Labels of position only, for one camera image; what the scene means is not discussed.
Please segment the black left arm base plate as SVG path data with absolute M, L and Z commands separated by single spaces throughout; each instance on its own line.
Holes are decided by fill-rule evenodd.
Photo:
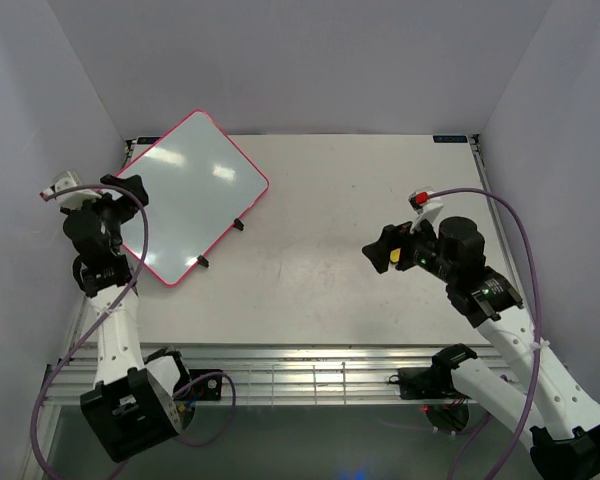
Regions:
M 179 393 L 190 382 L 202 377 L 186 391 Z M 176 383 L 174 396 L 177 401 L 219 401 L 222 398 L 223 377 L 219 369 L 189 369 L 188 372 Z

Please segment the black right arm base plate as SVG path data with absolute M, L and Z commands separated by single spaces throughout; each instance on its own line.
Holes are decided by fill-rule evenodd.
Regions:
M 451 375 L 435 367 L 399 368 L 387 383 L 399 388 L 402 400 L 440 400 L 459 396 Z

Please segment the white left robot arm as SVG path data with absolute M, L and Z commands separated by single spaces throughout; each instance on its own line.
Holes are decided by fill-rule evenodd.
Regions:
M 175 400 L 190 392 L 192 376 L 174 349 L 141 352 L 139 297 L 121 250 L 121 226 L 149 203 L 142 179 L 106 175 L 101 181 L 126 192 L 118 198 L 74 192 L 61 211 L 64 234 L 77 251 L 73 276 L 93 314 L 104 320 L 96 330 L 94 386 L 81 396 L 80 407 L 106 453 L 121 463 L 183 431 Z

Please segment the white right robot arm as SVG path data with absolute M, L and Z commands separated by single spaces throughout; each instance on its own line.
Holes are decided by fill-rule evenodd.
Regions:
M 537 340 L 523 300 L 510 282 L 486 263 L 484 237 L 464 217 L 387 225 L 363 255 L 378 273 L 419 267 L 441 280 L 456 311 L 500 354 L 521 392 L 493 373 L 464 344 L 432 359 L 428 376 L 444 397 L 475 400 L 509 428 L 545 479 L 591 479 L 600 474 L 600 404 Z

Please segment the yellow whiteboard eraser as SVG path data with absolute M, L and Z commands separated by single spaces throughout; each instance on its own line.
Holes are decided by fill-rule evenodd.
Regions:
M 397 264 L 400 260 L 400 254 L 401 254 L 401 250 L 400 249 L 394 249 L 391 251 L 390 256 L 389 256 L 389 262 L 391 264 Z

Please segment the pink framed whiteboard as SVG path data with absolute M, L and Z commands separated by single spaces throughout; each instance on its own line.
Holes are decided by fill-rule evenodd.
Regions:
M 149 195 L 144 267 L 168 287 L 198 266 L 270 182 L 213 119 L 195 110 L 118 173 Z

